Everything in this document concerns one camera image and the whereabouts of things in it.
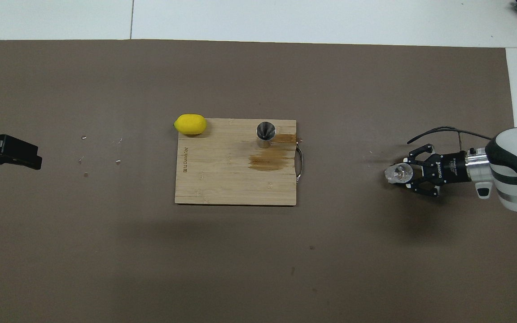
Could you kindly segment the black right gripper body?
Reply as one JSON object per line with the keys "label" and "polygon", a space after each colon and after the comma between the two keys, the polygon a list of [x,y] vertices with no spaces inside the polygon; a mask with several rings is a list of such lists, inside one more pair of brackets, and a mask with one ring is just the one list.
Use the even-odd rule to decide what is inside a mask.
{"label": "black right gripper body", "polygon": [[470,182],[466,157],[466,153],[432,154],[429,157],[429,181],[433,184]]}

